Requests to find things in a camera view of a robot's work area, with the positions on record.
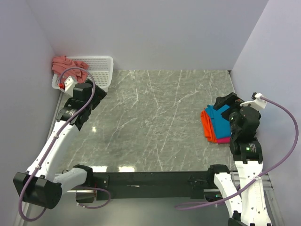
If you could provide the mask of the salmon pink t shirt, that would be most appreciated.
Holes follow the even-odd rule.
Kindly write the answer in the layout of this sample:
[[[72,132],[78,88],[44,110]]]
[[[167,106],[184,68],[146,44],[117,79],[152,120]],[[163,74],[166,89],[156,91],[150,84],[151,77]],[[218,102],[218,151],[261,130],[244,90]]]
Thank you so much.
[[[65,55],[55,56],[52,58],[52,71],[54,72],[54,74],[60,76],[64,70],[71,67],[78,67],[87,70],[89,68],[89,65],[82,61],[71,60]],[[63,75],[62,82],[64,82],[69,76],[75,78],[78,83],[83,83],[87,79],[88,73],[79,69],[68,70]]]

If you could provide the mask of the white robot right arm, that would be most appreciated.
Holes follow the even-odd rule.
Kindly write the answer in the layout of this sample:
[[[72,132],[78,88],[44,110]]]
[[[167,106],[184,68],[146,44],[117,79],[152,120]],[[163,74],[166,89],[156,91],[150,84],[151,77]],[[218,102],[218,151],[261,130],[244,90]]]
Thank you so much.
[[[229,211],[229,226],[270,226],[263,179],[263,155],[261,145],[256,138],[256,130],[260,125],[260,110],[266,102],[260,100],[262,95],[254,93],[251,101],[243,101],[237,94],[230,93],[218,97],[214,109],[225,105],[222,117],[230,123],[230,151],[238,171],[241,194],[232,183],[226,172],[214,171],[207,175],[206,182],[212,188],[222,190],[223,198]]]

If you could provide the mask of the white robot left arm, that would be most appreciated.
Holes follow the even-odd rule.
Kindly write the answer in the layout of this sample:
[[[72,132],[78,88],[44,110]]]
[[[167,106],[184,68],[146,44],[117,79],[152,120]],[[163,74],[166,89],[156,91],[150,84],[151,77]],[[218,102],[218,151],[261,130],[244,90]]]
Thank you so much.
[[[67,191],[77,186],[89,189],[95,184],[93,169],[89,166],[77,164],[65,174],[56,175],[71,142],[107,94],[89,79],[76,84],[72,92],[34,163],[26,172],[18,172],[13,178],[20,202],[53,209]]]

